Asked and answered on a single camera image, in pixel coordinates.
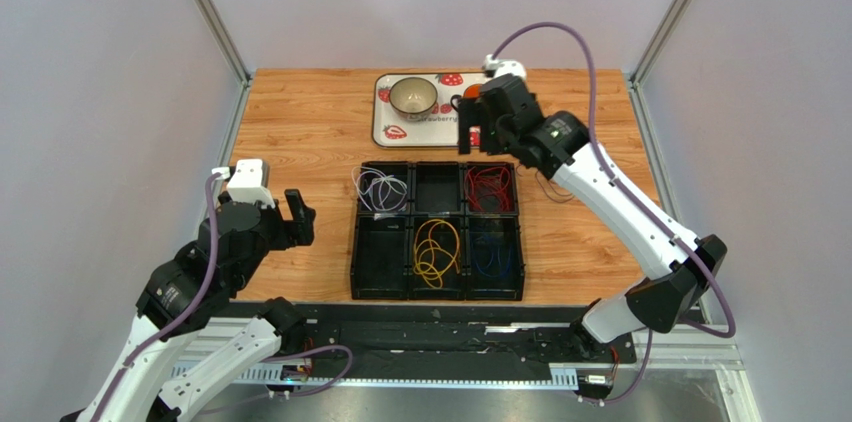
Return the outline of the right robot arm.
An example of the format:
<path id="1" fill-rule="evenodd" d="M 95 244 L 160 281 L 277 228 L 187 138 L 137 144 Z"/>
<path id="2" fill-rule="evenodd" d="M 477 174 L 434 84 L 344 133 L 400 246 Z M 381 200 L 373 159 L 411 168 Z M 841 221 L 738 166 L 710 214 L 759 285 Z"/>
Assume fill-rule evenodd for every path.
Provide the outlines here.
<path id="1" fill-rule="evenodd" d="M 477 97 L 460 99 L 456 110 L 460 153 L 470 152 L 469 132 L 479 128 L 480 151 L 509 154 L 569 191 L 639 263 L 640 281 L 592 303 L 573 322 L 583 350 L 597 350 L 642 328 L 668 333 L 707 290 L 717 287 L 726 244 L 716 235 L 698 237 L 654 204 L 576 116 L 567 111 L 544 115 L 521 77 L 487 81 Z"/>

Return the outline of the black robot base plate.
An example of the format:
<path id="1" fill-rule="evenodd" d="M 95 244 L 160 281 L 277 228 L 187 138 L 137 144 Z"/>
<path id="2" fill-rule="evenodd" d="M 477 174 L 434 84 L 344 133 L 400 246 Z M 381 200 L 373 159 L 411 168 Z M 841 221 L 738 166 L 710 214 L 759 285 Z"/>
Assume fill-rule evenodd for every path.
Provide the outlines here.
<path id="1" fill-rule="evenodd" d="M 354 354 L 346 380 L 544 382 L 553 364 L 609 370 L 639 360 L 631 336 L 604 355 L 573 350 L 569 325 L 579 307 L 478 304 L 301 303 L 317 346 Z"/>

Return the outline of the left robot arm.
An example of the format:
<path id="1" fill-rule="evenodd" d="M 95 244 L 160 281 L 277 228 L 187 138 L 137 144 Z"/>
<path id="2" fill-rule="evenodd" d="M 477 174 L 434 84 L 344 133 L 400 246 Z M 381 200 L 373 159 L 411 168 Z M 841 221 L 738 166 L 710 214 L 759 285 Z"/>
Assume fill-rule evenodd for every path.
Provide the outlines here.
<path id="1" fill-rule="evenodd" d="M 278 206 L 209 196 L 196 240 L 151 274 L 122 352 L 95 398 L 67 421 L 189 421 L 246 369 L 273 355 L 299 356 L 306 319 L 283 297 L 267 300 L 237 335 L 190 371 L 171 370 L 212 318 L 243 290 L 272 251 L 309 246 L 315 209 L 297 189 Z"/>

